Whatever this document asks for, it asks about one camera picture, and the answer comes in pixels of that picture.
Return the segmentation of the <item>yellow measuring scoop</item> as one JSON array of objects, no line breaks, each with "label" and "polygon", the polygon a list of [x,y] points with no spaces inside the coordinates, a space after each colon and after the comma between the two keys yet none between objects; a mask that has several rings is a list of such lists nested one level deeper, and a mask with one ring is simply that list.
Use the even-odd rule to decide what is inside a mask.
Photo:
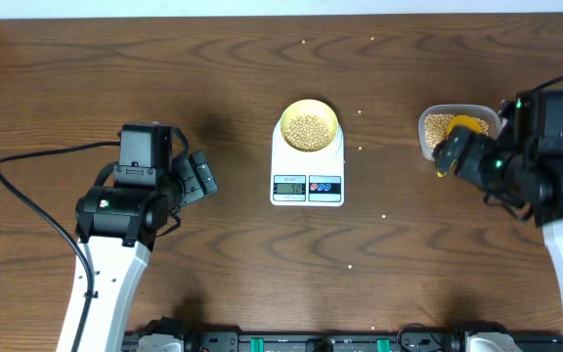
[{"label": "yellow measuring scoop", "polygon": [[469,148],[470,141],[481,133],[481,125],[472,117],[456,116],[448,125],[447,137],[432,153],[439,177],[446,176]]}]

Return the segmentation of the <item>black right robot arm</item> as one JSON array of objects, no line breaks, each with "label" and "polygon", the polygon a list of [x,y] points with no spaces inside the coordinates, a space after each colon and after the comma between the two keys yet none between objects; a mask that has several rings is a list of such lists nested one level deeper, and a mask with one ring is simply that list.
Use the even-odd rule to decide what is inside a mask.
[{"label": "black right robot arm", "polygon": [[453,172],[508,210],[528,205],[554,267],[563,308],[563,90],[521,92],[491,138],[455,127],[433,152],[439,175]]}]

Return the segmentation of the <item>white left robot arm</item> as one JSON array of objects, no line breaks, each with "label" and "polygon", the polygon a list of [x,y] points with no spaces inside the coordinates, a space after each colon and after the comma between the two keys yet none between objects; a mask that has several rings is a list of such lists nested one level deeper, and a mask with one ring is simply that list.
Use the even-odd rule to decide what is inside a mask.
[{"label": "white left robot arm", "polygon": [[121,349],[136,289],[147,268],[159,230],[167,220],[181,226],[180,210],[218,191],[204,153],[173,159],[173,169],[157,191],[110,188],[105,181],[118,163],[107,164],[75,210],[84,266],[75,265],[70,300],[57,349]]}]

